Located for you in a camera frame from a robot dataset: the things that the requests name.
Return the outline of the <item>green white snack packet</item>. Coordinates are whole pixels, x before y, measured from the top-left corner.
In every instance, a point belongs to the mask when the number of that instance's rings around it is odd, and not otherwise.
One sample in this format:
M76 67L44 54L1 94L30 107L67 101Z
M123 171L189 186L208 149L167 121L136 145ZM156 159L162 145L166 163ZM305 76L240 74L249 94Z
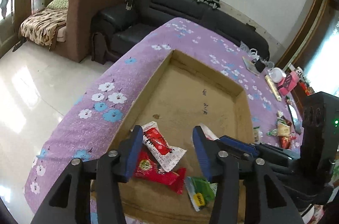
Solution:
M188 176L185 178L185 187L192 207L199 212L215 200L218 185L209 183L205 178Z

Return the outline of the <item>white red snack packet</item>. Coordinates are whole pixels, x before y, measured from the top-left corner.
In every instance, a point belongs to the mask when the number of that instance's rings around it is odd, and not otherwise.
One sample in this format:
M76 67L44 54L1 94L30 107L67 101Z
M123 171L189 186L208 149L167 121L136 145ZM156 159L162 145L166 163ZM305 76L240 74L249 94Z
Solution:
M142 129L143 144L165 172L172 171L187 151L177 146L170 146L155 121L144 124Z

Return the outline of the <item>red snack packet yellow logo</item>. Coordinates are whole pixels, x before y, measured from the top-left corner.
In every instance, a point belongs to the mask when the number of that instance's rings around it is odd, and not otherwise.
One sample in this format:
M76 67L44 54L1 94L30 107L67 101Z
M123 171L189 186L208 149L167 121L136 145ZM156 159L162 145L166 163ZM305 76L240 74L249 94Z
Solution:
M173 192L181 195L186 177L186 168L166 172L151 152L146 147L142 147L133 176L135 178L163 184Z

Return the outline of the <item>red gold snack packet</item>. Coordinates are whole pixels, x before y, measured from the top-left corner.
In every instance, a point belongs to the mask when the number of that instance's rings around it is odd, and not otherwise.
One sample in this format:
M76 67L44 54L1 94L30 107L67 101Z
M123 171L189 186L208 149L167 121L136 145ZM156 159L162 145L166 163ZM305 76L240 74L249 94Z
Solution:
M279 136L278 139L279 139L279 143L280 143L281 148L290 149L292 141L296 140L296 136L294 134L292 134L288 137Z

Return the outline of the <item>green white wafer packet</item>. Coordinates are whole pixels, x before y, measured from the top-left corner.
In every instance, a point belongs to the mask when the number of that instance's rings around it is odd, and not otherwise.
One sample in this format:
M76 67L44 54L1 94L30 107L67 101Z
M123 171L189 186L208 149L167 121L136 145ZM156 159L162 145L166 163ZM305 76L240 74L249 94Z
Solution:
M291 122L284 117L283 112L277 112L276 128L267 132L268 136L275 137L290 137L291 136Z

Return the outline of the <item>black smartphone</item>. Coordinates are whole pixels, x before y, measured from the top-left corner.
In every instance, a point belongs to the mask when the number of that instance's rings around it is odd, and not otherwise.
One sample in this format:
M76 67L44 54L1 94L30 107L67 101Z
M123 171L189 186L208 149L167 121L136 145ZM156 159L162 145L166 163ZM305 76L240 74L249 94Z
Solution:
M294 130L298 135L301 135L302 134L302 124L300 123L300 121L298 119L297 112L291 104L288 103L287 107L288 107L288 110L291 114L292 123L294 125Z

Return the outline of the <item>long cream snack bar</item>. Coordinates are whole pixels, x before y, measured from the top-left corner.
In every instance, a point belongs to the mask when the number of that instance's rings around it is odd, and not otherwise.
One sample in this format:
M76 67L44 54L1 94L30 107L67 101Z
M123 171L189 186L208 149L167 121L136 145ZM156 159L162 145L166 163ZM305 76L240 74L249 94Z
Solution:
M266 75L266 76L265 76L265 80L266 80L266 82L267 82L267 84L268 84L270 90L272 91L274 97L276 98L276 100L277 100L278 102L281 102L281 101L282 101L282 97L280 96L280 94L279 94L279 92L278 92L278 90L277 90L277 88L276 88L275 83L273 82L273 80L270 78L269 75Z

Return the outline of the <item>purple floral tablecloth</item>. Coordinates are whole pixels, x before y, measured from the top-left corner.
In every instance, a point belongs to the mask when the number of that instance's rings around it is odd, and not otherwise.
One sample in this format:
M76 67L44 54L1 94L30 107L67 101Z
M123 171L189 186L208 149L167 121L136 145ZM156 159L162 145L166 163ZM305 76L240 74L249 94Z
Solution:
M274 128L277 113L289 116L263 76L244 65L246 53L223 37L184 18L150 32L86 90L64 116L36 156L25 184L25 199L37 211L53 183L75 157L85 161L104 154L123 118L151 75L173 50L180 50L239 83L246 92L254 126Z

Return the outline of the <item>pink box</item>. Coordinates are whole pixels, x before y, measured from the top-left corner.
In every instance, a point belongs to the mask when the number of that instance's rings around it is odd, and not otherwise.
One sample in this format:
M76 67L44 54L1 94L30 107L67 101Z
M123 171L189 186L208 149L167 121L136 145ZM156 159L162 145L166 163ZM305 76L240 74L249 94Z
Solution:
M297 85L300 77L296 71L292 71L278 84L277 90L280 95L286 96Z

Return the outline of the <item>black small object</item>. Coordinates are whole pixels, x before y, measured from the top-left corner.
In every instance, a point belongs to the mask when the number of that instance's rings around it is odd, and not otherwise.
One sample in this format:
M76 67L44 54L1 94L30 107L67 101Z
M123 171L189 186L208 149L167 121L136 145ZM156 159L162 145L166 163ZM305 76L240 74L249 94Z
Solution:
M252 63L254 64L255 69L259 73L262 73L264 69L266 68L265 63L260 58L252 60Z

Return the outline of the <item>shallow cardboard box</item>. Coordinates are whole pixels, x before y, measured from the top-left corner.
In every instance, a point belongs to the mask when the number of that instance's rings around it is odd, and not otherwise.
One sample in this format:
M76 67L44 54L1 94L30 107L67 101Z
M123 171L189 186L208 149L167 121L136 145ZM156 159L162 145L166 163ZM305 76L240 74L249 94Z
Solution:
M229 77L174 50L152 74L125 114L110 149L117 148L135 125L151 121L172 146L186 150L179 162L187 176L200 177L192 130L206 125L216 136L242 142L254 141L245 90ZM208 223L212 205L195 211L186 192L176 194L167 186L132 178L119 186L124 213L146 223Z

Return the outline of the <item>black clip gadget on sofa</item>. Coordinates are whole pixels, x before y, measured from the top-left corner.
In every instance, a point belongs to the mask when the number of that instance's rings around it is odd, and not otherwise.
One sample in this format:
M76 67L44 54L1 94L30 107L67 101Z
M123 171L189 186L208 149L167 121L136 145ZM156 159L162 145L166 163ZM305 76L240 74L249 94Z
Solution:
M213 9L219 9L221 7L220 0L196 0L197 3L206 3Z

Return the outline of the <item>black leather sofa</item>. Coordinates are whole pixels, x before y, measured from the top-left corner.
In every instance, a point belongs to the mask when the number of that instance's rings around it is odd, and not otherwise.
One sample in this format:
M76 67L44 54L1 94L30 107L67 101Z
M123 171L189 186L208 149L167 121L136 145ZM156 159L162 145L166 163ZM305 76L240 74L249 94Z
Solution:
M116 62L145 36L173 18L193 21L237 46L255 48L268 60L269 45L254 26L196 0L127 0L100 10L92 19L92 60Z

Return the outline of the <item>leopard print blanket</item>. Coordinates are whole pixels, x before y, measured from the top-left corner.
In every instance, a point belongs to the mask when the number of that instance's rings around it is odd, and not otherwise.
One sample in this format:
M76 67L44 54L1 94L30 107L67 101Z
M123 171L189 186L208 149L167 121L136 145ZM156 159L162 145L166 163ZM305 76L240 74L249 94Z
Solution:
M68 9L45 8L26 18L19 27L18 36L41 46L52 46L57 31L66 25Z

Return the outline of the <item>green pillow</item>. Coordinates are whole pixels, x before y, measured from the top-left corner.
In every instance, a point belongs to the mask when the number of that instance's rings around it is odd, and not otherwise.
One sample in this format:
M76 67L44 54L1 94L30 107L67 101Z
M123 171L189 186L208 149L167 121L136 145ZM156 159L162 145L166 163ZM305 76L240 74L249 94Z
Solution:
M53 10L61 10L68 8L68 0L53 0L47 5L47 8Z

